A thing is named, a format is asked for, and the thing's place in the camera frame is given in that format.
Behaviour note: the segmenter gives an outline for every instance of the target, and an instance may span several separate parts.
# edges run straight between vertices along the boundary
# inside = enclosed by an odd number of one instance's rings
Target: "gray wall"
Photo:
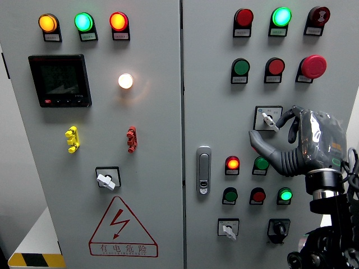
[[[0,247],[9,259],[45,210],[46,200],[11,81],[0,61]]]

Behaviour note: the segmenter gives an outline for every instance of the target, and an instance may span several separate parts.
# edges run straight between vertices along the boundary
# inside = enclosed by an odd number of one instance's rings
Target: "lightning bolt symbol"
[[[115,240],[116,238],[119,237],[119,235],[118,235],[119,232],[122,231],[122,229],[123,229],[123,228],[127,225],[127,223],[130,221],[130,220],[123,220],[123,221],[116,222],[116,220],[118,219],[118,217],[119,217],[122,213],[123,213],[123,210],[122,210],[122,209],[118,210],[116,216],[115,216],[115,217],[113,218],[113,220],[111,221],[110,226],[116,225],[116,224],[120,224],[120,223],[124,223],[124,225],[123,225],[122,228],[118,231],[118,233],[117,233],[117,234],[114,234],[113,240]]]

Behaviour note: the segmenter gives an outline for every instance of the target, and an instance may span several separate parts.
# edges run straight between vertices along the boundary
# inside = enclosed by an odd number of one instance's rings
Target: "red indicator light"
[[[273,75],[279,75],[284,71],[284,62],[281,59],[275,59],[270,62],[268,70]]]
[[[315,26],[324,26],[330,18],[330,11],[327,7],[314,7],[309,12],[309,19]]]
[[[128,18],[122,12],[115,12],[110,16],[111,28],[115,31],[123,31],[128,25]]]
[[[260,202],[263,202],[264,199],[265,199],[265,193],[263,193],[263,192],[256,192],[256,193],[253,195],[253,200],[254,200],[255,202],[260,203]]]
[[[254,16],[251,10],[243,8],[237,11],[236,22],[242,27],[251,25],[253,18]]]
[[[230,170],[237,170],[240,167],[240,160],[235,156],[230,156],[226,159],[225,165]]]
[[[311,55],[304,59],[301,69],[303,75],[307,78],[318,78],[326,70],[326,60],[321,55]]]

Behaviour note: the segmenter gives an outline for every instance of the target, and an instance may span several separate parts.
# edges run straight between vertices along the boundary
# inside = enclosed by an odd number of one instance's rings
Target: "emergency stop button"
[[[298,68],[296,82],[313,83],[313,79],[321,77],[326,70],[326,60],[321,55],[304,58]]]

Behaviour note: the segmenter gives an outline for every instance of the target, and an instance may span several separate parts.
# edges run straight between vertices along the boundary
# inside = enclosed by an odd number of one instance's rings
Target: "yellow terminal block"
[[[71,146],[68,151],[69,153],[74,153],[80,147],[79,134],[77,132],[76,126],[71,126],[65,133],[67,139],[67,144]]]

